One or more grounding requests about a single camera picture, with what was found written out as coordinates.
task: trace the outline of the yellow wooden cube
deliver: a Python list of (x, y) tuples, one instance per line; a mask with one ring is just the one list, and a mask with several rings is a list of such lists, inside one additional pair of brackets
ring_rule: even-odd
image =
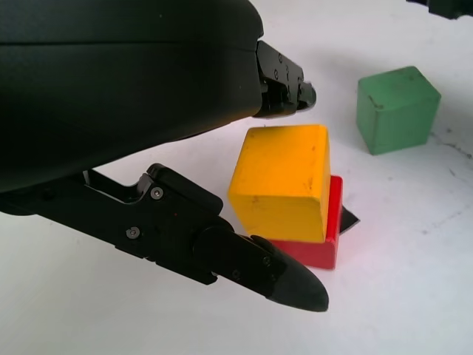
[(330, 191), (327, 127), (252, 128), (228, 198), (246, 232), (323, 243)]

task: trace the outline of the green wooden cube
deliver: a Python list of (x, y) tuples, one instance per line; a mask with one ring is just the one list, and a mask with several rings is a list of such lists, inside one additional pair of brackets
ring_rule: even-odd
[(371, 154), (425, 144), (440, 93), (416, 67), (358, 82), (356, 123)]

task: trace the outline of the red block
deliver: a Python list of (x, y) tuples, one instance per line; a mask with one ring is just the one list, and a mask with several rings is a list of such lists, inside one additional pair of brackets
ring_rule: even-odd
[(325, 237), (325, 243), (272, 240), (272, 244), (306, 266), (333, 270), (337, 260), (342, 191), (343, 180), (339, 176), (332, 175), (330, 179), (327, 236)]

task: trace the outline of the stacked blocks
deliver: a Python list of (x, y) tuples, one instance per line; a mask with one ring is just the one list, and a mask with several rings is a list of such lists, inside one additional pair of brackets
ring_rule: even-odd
[(327, 236), (324, 243), (273, 240), (273, 244), (306, 266), (333, 270), (336, 265), (341, 219), (343, 180), (332, 176), (328, 206)]
[(425, 144), (440, 93), (416, 67), (358, 82), (356, 122), (373, 155)]
[(307, 266), (334, 268), (341, 191), (327, 128), (283, 126), (248, 131), (228, 197), (249, 235)]

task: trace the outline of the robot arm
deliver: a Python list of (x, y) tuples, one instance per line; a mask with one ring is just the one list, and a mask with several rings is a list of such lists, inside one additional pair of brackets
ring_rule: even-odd
[(204, 284), (325, 311), (328, 295), (222, 201), (152, 165), (133, 186), (93, 168), (248, 116), (316, 101), (302, 69), (260, 41), (246, 0), (0, 0), (0, 210), (38, 214)]

